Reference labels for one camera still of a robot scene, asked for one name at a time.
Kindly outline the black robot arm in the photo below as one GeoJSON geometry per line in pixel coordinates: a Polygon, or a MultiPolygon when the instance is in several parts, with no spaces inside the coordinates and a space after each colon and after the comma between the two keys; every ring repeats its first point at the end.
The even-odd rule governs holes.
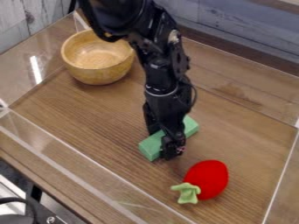
{"type": "Polygon", "coordinates": [[[163,132],[160,157],[179,157],[186,148],[184,117],[198,100],[187,75],[191,58],[183,49],[178,24],[155,0],[78,0],[98,37],[126,40],[144,69],[144,122],[147,131],[163,132]]]}

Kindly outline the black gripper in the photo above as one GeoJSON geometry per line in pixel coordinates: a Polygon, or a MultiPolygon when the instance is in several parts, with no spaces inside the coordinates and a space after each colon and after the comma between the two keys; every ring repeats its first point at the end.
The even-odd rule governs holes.
{"type": "Polygon", "coordinates": [[[144,123],[148,134],[163,130],[160,157],[171,160],[180,156],[186,149],[183,118],[192,109],[192,88],[179,86],[168,94],[154,94],[144,91],[144,123]]]}

